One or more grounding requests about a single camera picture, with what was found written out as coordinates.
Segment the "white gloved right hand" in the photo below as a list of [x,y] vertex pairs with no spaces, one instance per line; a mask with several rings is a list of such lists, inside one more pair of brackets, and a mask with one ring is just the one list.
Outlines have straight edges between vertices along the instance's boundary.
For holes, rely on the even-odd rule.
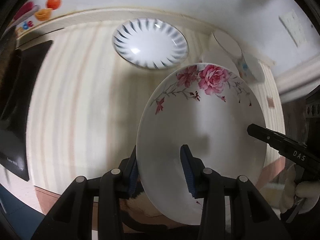
[[307,213],[315,207],[319,200],[319,181],[303,181],[295,184],[295,166],[291,165],[286,173],[285,186],[279,202],[280,213],[285,213],[294,204],[294,196],[305,198],[305,202],[299,214]]

